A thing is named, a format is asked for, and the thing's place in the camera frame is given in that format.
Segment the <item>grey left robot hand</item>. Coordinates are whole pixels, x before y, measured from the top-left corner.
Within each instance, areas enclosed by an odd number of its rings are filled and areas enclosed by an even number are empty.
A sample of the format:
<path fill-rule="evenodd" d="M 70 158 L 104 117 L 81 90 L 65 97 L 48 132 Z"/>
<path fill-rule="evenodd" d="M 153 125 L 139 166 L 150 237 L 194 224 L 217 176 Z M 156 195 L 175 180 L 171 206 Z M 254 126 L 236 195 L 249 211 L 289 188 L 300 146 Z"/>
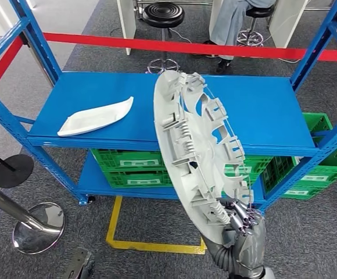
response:
<path fill-rule="evenodd" d="M 88 279 L 94 272 L 94 261 L 91 259 L 88 259 L 87 262 L 84 262 L 82 266 L 82 270 L 79 276 L 79 279 Z"/>

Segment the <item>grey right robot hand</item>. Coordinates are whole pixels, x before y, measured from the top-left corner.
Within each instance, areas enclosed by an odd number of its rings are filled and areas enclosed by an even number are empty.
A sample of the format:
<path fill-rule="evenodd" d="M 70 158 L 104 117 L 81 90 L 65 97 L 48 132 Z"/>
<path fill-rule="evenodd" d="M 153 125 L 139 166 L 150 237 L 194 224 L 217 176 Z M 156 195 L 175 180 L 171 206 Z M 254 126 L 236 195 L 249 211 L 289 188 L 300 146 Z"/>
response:
<path fill-rule="evenodd" d="M 230 278 L 264 278 L 266 229 L 263 214 L 233 199 L 223 203 L 230 224 L 222 233 L 224 244 L 217 263 Z"/>

